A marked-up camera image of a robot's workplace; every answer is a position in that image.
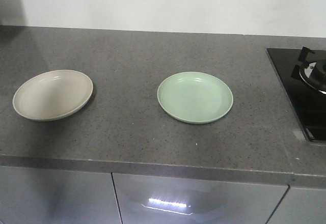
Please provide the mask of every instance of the countertop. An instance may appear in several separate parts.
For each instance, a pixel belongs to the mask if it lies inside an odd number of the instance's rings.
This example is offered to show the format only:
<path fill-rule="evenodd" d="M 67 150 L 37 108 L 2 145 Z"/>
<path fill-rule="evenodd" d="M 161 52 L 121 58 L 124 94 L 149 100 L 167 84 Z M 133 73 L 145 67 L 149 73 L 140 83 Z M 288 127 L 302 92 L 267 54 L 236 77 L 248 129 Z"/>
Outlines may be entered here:
<path fill-rule="evenodd" d="M 326 49 L 325 38 L 0 26 L 0 165 L 326 186 L 326 147 L 304 139 L 266 48 Z M 13 109 L 33 76 L 78 70 L 94 93 L 76 114 L 34 122 Z M 205 125 L 159 106 L 159 84 L 208 73 L 234 104 Z"/>

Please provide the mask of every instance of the plate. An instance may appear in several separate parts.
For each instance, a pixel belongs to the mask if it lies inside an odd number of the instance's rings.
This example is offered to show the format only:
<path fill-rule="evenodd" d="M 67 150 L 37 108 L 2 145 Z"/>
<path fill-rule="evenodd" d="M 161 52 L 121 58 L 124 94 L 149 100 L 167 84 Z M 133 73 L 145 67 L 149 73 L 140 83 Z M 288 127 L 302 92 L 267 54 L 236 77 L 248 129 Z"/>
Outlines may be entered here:
<path fill-rule="evenodd" d="M 191 124 L 216 121 L 233 104 L 230 88 L 201 72 L 182 72 L 166 78 L 158 87 L 157 99 L 170 116 Z"/>
<path fill-rule="evenodd" d="M 80 110 L 93 92 L 92 80 L 75 70 L 54 70 L 26 81 L 12 103 L 21 116 L 33 121 L 54 121 Z"/>

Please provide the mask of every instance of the light green plate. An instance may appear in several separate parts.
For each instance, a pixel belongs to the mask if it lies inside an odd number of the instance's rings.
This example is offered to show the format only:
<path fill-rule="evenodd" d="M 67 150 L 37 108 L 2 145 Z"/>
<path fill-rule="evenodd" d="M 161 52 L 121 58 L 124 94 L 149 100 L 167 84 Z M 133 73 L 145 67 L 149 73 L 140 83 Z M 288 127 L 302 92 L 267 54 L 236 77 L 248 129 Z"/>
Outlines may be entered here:
<path fill-rule="evenodd" d="M 216 121 L 233 104 L 230 88 L 201 72 L 182 72 L 166 78 L 158 87 L 157 99 L 173 118 L 191 124 Z"/>

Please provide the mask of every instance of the gas stove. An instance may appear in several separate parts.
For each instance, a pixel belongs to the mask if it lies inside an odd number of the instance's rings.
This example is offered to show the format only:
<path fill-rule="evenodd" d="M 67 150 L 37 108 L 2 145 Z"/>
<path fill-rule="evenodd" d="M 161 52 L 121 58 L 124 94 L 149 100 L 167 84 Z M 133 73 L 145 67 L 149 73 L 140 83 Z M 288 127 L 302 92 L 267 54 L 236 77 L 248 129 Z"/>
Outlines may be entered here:
<path fill-rule="evenodd" d="M 268 48 L 307 140 L 326 144 L 326 50 Z"/>

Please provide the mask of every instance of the cabinet door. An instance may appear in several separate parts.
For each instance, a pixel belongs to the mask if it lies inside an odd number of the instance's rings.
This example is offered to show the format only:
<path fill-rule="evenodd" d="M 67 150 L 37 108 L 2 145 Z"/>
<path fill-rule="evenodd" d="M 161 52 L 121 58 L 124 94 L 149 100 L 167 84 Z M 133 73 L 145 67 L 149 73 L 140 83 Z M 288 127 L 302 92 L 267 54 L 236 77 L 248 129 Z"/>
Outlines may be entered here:
<path fill-rule="evenodd" d="M 290 188 L 268 224 L 326 223 L 326 190 Z"/>
<path fill-rule="evenodd" d="M 264 224 L 287 186 L 113 174 L 123 224 Z"/>
<path fill-rule="evenodd" d="M 121 224 L 110 174 L 20 167 L 0 167 L 0 220 Z"/>

